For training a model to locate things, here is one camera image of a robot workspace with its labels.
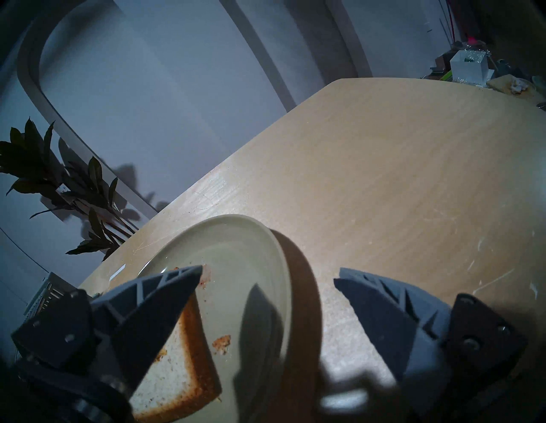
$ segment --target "toast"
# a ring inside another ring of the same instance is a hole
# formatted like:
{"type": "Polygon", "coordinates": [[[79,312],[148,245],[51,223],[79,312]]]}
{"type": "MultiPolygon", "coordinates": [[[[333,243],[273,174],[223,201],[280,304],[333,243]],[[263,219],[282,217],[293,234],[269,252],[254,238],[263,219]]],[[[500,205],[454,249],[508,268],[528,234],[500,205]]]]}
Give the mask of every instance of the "toast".
{"type": "Polygon", "coordinates": [[[167,423],[195,413],[220,393],[193,293],[129,402],[136,420],[167,423]]]}

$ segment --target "white plate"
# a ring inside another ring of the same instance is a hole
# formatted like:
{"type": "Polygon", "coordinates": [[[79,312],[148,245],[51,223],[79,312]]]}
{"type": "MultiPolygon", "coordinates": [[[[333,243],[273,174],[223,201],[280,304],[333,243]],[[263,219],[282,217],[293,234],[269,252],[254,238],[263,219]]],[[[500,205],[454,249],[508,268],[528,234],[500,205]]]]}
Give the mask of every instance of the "white plate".
{"type": "Polygon", "coordinates": [[[139,276],[206,265],[196,290],[205,337],[222,394],[187,422],[252,421],[276,392],[288,348],[292,291],[286,259],[271,231],[241,215],[207,219],[162,248],[139,276]],[[217,338],[231,335],[226,355],[217,338]]]}

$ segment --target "white box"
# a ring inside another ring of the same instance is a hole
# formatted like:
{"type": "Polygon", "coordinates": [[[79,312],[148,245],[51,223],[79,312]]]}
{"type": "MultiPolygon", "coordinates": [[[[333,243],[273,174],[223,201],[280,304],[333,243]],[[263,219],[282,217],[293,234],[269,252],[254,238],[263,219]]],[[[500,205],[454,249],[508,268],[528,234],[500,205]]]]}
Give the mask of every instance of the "white box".
{"type": "Polygon", "coordinates": [[[487,82],[487,56],[483,51],[459,50],[449,61],[453,80],[484,85],[487,82]]]}

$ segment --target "table surface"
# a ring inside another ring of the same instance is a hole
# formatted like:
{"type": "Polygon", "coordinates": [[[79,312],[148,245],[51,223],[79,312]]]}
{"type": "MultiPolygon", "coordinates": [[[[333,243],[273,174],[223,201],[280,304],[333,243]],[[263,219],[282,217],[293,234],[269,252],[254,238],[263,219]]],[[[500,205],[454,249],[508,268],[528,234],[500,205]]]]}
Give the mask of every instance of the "table surface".
{"type": "Polygon", "coordinates": [[[132,279],[185,229],[238,213],[274,230],[293,280],[276,400],[289,405],[272,413],[292,407],[303,418],[316,383],[393,385],[334,288],[341,266],[417,285],[450,305],[474,293],[530,339],[532,356],[546,326],[545,134],[542,110],[492,90],[335,81],[181,194],[81,287],[93,294],[132,279]]]}

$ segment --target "plate rim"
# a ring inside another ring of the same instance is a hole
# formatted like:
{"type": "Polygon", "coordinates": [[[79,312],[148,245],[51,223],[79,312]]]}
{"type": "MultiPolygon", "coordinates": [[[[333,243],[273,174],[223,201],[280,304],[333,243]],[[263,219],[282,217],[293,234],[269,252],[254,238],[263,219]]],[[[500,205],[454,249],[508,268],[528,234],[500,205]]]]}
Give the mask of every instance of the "plate rim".
{"type": "Polygon", "coordinates": [[[180,232],[179,234],[175,235],[173,239],[171,239],[169,242],[167,242],[163,247],[159,249],[157,253],[155,253],[143,266],[142,269],[138,272],[137,277],[140,277],[142,272],[148,267],[148,265],[152,262],[154,258],[159,256],[162,251],[164,251],[166,248],[168,248],[172,243],[174,243],[178,238],[183,237],[187,232],[190,230],[194,230],[196,227],[205,225],[206,223],[210,223],[211,221],[215,220],[222,220],[226,218],[237,218],[244,221],[251,222],[253,225],[257,226],[262,232],[266,233],[268,238],[273,242],[275,245],[275,248],[277,249],[277,252],[280,255],[281,258],[281,265],[282,265],[282,273],[284,274],[285,280],[288,281],[287,289],[285,290],[285,296],[286,296],[286,304],[287,304],[287,315],[285,318],[285,322],[283,323],[283,336],[282,336],[282,342],[281,342],[281,348],[279,350],[278,356],[281,358],[282,361],[282,367],[280,371],[274,371],[273,367],[271,367],[272,372],[268,375],[268,379],[265,381],[266,385],[269,386],[269,388],[266,387],[265,395],[264,395],[264,401],[257,407],[256,410],[254,410],[253,413],[250,415],[250,421],[254,420],[258,415],[261,415],[265,410],[266,406],[269,405],[270,401],[273,399],[274,395],[278,392],[278,389],[281,384],[282,375],[284,374],[285,365],[286,365],[286,359],[287,359],[287,353],[288,353],[288,346],[290,343],[290,338],[292,335],[292,313],[293,313],[293,304],[292,304],[292,278],[290,276],[290,270],[288,267],[288,261],[286,259],[286,255],[284,254],[284,250],[281,247],[281,244],[279,243],[277,237],[273,234],[271,229],[269,229],[266,225],[264,225],[262,222],[260,222],[257,219],[254,219],[253,217],[246,216],[246,215],[240,215],[236,213],[229,213],[226,215],[218,215],[209,217],[207,219],[204,219],[200,222],[197,222],[190,227],[186,228],[184,231],[180,232]]]}

